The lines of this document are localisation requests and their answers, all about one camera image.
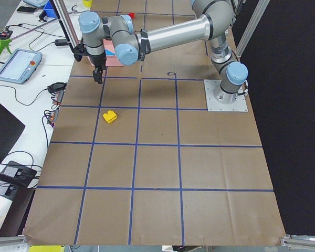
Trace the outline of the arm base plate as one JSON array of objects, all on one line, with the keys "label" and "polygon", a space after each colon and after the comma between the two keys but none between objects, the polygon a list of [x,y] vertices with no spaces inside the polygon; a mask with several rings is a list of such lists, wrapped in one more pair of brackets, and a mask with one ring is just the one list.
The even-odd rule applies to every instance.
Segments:
[{"label": "arm base plate", "polygon": [[204,80],[207,111],[248,112],[246,98],[237,93],[228,94],[221,88],[221,80]]}]

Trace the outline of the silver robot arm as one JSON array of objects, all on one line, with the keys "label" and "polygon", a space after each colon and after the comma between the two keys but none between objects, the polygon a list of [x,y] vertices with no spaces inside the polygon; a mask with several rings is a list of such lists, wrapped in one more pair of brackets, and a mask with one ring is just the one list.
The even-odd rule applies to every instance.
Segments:
[{"label": "silver robot arm", "polygon": [[191,21],[146,31],[134,32],[129,15],[100,18],[95,12],[86,11],[79,16],[82,42],[74,48],[74,58],[90,58],[95,66],[94,80],[102,82],[106,69],[104,40],[114,46],[114,53],[123,65],[144,61],[155,51],[187,44],[197,40],[208,41],[212,50],[211,62],[222,80],[214,90],[215,99],[222,104],[232,104],[240,95],[239,89],[246,82],[247,67],[233,57],[225,31],[233,22],[234,12],[228,1],[192,1],[196,18]]}]

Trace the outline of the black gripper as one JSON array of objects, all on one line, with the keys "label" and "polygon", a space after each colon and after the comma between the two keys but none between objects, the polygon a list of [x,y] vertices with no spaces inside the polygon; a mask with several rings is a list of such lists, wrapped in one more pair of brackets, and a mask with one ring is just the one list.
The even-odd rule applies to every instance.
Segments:
[{"label": "black gripper", "polygon": [[93,74],[93,79],[95,82],[99,84],[103,84],[102,76],[103,71],[106,70],[106,62],[107,62],[107,56],[106,53],[103,52],[99,55],[92,55],[90,56],[91,63],[95,66]]}]

